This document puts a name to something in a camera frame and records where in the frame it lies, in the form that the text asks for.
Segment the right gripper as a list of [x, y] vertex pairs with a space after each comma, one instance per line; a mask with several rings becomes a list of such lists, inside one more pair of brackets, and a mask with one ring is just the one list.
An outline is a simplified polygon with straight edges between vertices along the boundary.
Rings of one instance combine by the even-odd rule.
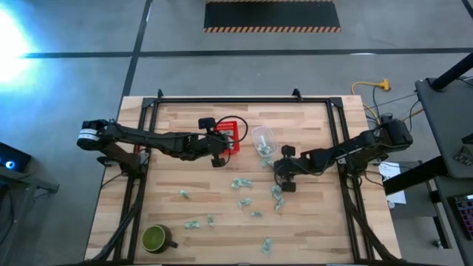
[[280, 170], [274, 171], [275, 179], [282, 179], [281, 187], [285, 192], [295, 192], [296, 183], [293, 178], [297, 174], [311, 174], [311, 171], [307, 167], [307, 163], [310, 161], [305, 158], [295, 158], [296, 148], [293, 146], [285, 145], [282, 147], [282, 160], [275, 162], [275, 168], [281, 167]]

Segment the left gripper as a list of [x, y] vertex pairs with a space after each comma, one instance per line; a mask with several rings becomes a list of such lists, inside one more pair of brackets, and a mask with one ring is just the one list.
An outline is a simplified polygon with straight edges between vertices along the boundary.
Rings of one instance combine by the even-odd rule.
[[197, 157], [212, 155], [211, 164], [214, 168], [225, 166], [226, 161], [220, 155], [231, 150], [226, 143], [232, 143], [232, 139], [217, 130], [217, 122], [213, 117], [200, 118], [198, 126], [199, 129], [205, 129], [206, 133], [203, 134], [203, 138], [197, 140], [194, 146]]

